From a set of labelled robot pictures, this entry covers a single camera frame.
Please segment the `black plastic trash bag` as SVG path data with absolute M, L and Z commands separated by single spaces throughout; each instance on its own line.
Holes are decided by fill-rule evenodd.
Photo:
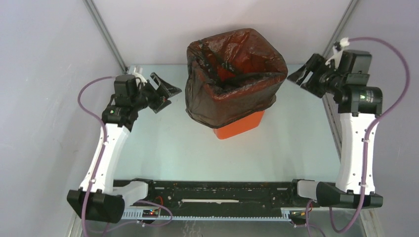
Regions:
M 252 28 L 196 40 L 186 57 L 186 113 L 210 128 L 270 108 L 288 75 L 281 53 Z

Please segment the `orange plastic trash bin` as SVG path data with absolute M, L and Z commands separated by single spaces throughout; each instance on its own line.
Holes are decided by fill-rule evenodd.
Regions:
M 250 131 L 260 125 L 264 112 L 255 112 L 221 128 L 215 128 L 213 132 L 218 139 L 223 140 Z

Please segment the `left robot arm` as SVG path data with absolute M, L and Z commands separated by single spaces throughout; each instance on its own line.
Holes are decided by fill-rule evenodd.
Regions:
M 182 90 L 161 79 L 156 73 L 150 80 L 140 73 L 113 77 L 114 92 L 101 116 L 80 108 L 100 124 L 100 136 L 88 172 L 77 190 L 69 190 L 67 202 L 83 221 L 117 223 L 129 206 L 140 201 L 152 205 L 156 192 L 144 181 L 131 181 L 114 188 L 114 175 L 123 146 L 130 135 L 139 111 L 149 108 L 154 113 L 171 104 L 170 98 Z

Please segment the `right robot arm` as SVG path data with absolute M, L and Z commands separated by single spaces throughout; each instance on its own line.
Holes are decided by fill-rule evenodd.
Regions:
M 287 193 L 288 202 L 301 206 L 313 199 L 323 207 L 378 208 L 383 197 L 375 191 L 372 174 L 374 139 L 381 116 L 383 93 L 368 86 L 372 55 L 366 51 L 343 50 L 330 60 L 313 54 L 288 80 L 322 98 L 331 94 L 341 122 L 340 168 L 334 184 L 295 180 Z

